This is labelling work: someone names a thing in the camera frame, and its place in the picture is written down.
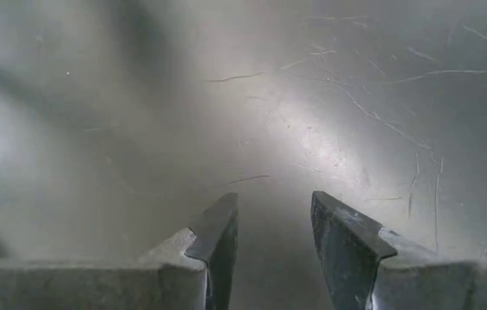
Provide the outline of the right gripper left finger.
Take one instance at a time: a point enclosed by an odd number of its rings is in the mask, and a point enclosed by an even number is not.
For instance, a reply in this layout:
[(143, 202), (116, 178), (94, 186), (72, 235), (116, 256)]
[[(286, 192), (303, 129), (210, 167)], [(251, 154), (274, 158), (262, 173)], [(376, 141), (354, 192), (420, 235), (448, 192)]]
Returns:
[(227, 193), (136, 260), (0, 259), (0, 310), (228, 310), (237, 245)]

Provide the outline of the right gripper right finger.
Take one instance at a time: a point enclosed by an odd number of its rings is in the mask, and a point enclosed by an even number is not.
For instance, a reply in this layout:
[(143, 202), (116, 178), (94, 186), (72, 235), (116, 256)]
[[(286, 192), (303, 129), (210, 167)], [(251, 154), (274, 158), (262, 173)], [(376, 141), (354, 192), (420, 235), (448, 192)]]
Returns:
[(335, 310), (487, 310), (487, 258), (441, 256), (323, 191), (310, 216)]

